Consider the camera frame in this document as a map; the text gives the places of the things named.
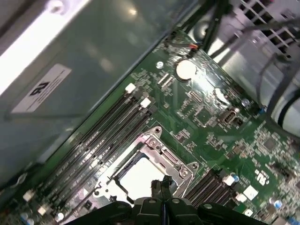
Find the ram slot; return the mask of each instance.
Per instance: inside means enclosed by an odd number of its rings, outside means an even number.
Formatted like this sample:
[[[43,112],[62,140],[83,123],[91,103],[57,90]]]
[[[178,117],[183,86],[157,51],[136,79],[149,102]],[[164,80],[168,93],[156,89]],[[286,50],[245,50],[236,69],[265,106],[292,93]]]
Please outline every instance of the ram slot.
[[[52,198],[52,201],[55,201],[59,195],[64,192],[68,186],[74,181],[74,179],[76,179],[76,177],[80,176],[80,174],[84,173],[85,170],[87,170],[90,167],[90,164],[97,158],[99,157],[102,153],[104,153],[105,150],[110,149],[111,145],[114,143],[114,141],[116,141],[116,139],[118,138],[118,135],[120,135],[120,133],[122,133],[125,129],[126,126],[128,126],[128,124],[132,123],[137,115],[140,113],[140,109],[139,108],[135,108],[134,111],[132,112],[132,114],[130,114],[129,117],[126,117],[125,120],[122,121],[122,126],[115,130],[108,139],[106,139],[106,141],[104,141],[104,145],[102,145],[100,148],[98,148],[96,150],[96,152],[88,159],[86,160],[81,168],[77,168],[73,171],[73,173],[68,177],[67,182],[61,186],[60,188],[58,188],[55,192],[55,196]]]
[[[218,203],[218,201],[222,198],[225,192],[226,190],[224,190],[224,187],[221,187],[218,193],[212,199],[210,199],[210,202]]]
[[[199,192],[203,189],[205,185],[207,185],[209,182],[211,182],[214,179],[214,177],[209,172],[206,174],[186,195],[185,198],[191,201],[195,195],[198,195]]]
[[[97,131],[107,122],[109,121],[112,117],[117,117],[118,115],[116,114],[116,112],[118,111],[118,109],[128,100],[130,99],[130,95],[129,94],[125,94],[123,96],[121,96],[117,102],[105,113],[105,115],[103,117],[101,117],[98,122],[92,127],[91,130],[89,130],[84,137],[81,139],[81,141],[79,142],[79,144],[77,144],[76,146],[74,146],[64,157],[63,159],[60,161],[60,163],[58,164],[58,166],[49,174],[48,179],[44,182],[45,184],[51,182],[53,180],[53,176],[57,176],[59,175],[59,172],[63,172],[61,171],[61,165],[67,166],[65,165],[66,163],[69,163],[70,158],[75,155],[78,151],[78,148],[80,146],[84,146],[86,143],[86,141],[88,141],[92,136],[95,136],[95,138],[97,137]]]
[[[197,196],[195,198],[194,201],[192,201],[192,205],[195,206],[195,205],[199,205],[199,204],[203,203],[204,200],[208,196],[210,196],[218,186],[219,186],[218,181],[214,180],[209,186],[207,186],[207,188],[205,190],[203,190],[201,192],[201,194],[199,196]]]
[[[77,185],[75,189],[72,189],[69,193],[65,194],[59,201],[56,201],[54,203],[55,206],[57,206],[57,208],[61,209],[62,207],[64,207],[64,205],[69,202],[73,196],[81,189],[83,188],[83,186],[86,184],[86,182],[102,167],[103,164],[107,163],[107,161],[111,158],[111,156],[113,156],[116,152],[116,150],[123,145],[128,139],[129,137],[131,137],[132,135],[134,135],[139,128],[147,121],[147,119],[151,116],[152,113],[147,112],[147,114],[141,119],[139,120],[136,125],[130,130],[128,131],[127,135],[125,137],[123,137],[123,139],[117,143],[109,152],[109,154],[104,155],[104,157],[101,159],[101,161],[98,162],[98,165],[95,166],[84,178],[83,180],[81,180]]]
[[[100,142],[101,140],[103,140],[103,138],[105,138],[109,132],[111,132],[115,126],[117,126],[122,120],[123,117],[121,117],[121,115],[127,114],[129,112],[129,109],[132,108],[132,105],[135,103],[135,101],[132,101],[130,104],[128,103],[122,110],[120,113],[118,113],[118,118],[114,119],[113,121],[110,122],[110,124],[107,126],[107,129],[103,129],[99,135],[97,136],[96,139],[94,139],[93,142],[91,142],[89,144],[89,146],[87,146],[87,149],[83,152],[82,155],[74,158],[70,163],[68,163],[68,167],[67,169],[60,174],[59,177],[57,177],[55,180],[53,180],[51,182],[51,184],[49,186],[47,186],[47,188],[45,188],[43,190],[43,195],[49,195],[49,193],[51,192],[51,190],[57,186],[57,185],[61,185],[63,184],[65,181],[68,180],[68,178],[70,178],[71,173],[75,170],[78,169],[78,164],[80,164],[95,148],[95,146],[98,144],[98,142]]]
[[[215,188],[215,190],[209,195],[209,196],[207,196],[204,200],[203,200],[203,202],[205,203],[205,202],[214,202],[213,201],[213,198],[215,197],[215,196],[217,196],[219,193],[222,193],[224,190],[223,190],[223,187],[220,185],[220,186],[218,186],[218,187],[216,187]]]
[[[231,199],[231,193],[229,190],[226,190],[222,195],[222,197],[216,203],[220,205],[226,205],[230,199]]]

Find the integrated circuit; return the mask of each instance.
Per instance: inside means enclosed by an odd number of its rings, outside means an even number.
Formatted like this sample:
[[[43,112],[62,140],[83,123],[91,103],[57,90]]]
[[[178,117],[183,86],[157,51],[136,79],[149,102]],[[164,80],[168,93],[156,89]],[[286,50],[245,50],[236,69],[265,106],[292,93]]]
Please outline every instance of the integrated circuit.
[[[263,145],[268,151],[272,151],[276,147],[277,141],[274,138],[270,137],[265,141]]]
[[[235,153],[235,154],[240,154],[243,150],[245,149],[245,146],[235,146],[234,148],[233,148],[233,152]]]
[[[272,167],[281,174],[286,181],[290,181],[292,178],[296,177],[295,174],[289,170],[287,167],[283,166],[281,163],[276,162],[272,165]]]

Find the mounting screw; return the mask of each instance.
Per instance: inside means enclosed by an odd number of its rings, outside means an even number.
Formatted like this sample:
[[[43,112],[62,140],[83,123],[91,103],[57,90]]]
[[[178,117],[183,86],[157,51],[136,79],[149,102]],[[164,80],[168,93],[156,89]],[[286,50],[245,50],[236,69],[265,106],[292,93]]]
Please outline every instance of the mounting screw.
[[[66,5],[62,0],[50,0],[46,4],[46,10],[50,13],[63,15],[66,12]]]
[[[179,199],[177,199],[177,198],[172,199],[172,202],[175,203],[175,204],[180,203]]]
[[[204,208],[206,208],[208,210],[211,210],[212,209],[212,205],[211,204],[205,204]]]
[[[183,169],[183,170],[182,170],[182,176],[185,177],[187,174],[188,174],[187,170],[186,170],[186,169]]]
[[[150,145],[151,147],[154,147],[154,146],[156,145],[156,141],[155,141],[154,139],[151,139],[151,140],[149,141],[149,145]]]

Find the capacitor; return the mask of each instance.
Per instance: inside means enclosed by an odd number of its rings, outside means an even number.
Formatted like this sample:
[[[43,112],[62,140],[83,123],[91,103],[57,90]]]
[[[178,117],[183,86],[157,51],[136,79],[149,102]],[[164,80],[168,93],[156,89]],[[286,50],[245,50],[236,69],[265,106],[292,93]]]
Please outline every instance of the capacitor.
[[[23,212],[21,212],[20,216],[23,220],[27,220],[30,216],[32,215],[32,210],[31,209],[27,209]]]
[[[64,214],[60,212],[54,217],[54,219],[56,222],[60,222],[64,219]]]
[[[234,108],[233,109],[236,113],[239,113],[240,112],[240,109],[239,108]]]
[[[156,63],[156,68],[157,69],[161,69],[163,67],[164,67],[164,63],[163,62],[159,61],[159,62]]]
[[[239,176],[238,176],[238,175],[236,175],[236,174],[232,174],[232,177],[234,178],[234,182],[235,182],[235,183],[237,183],[237,182],[239,182],[239,181],[240,181],[240,178],[239,178]]]
[[[29,219],[26,220],[27,225],[34,225],[39,222],[39,216],[38,215],[33,215]]]
[[[243,98],[241,101],[242,106],[247,107],[250,105],[250,101],[247,98]]]
[[[282,207],[282,201],[276,197],[271,197],[269,200],[270,204],[274,205],[275,209],[280,209]]]
[[[266,112],[265,107],[260,108],[258,111],[259,114],[264,114],[265,112]]]

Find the sticker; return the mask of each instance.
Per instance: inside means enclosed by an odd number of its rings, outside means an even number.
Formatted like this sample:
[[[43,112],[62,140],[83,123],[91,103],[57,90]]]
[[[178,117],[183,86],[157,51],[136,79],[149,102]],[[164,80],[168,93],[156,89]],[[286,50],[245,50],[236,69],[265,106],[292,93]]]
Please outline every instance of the sticker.
[[[258,191],[256,191],[251,185],[249,185],[249,187],[243,192],[243,194],[249,200],[253,200],[257,196]]]
[[[12,113],[34,112],[71,71],[68,67],[55,64],[12,110]]]

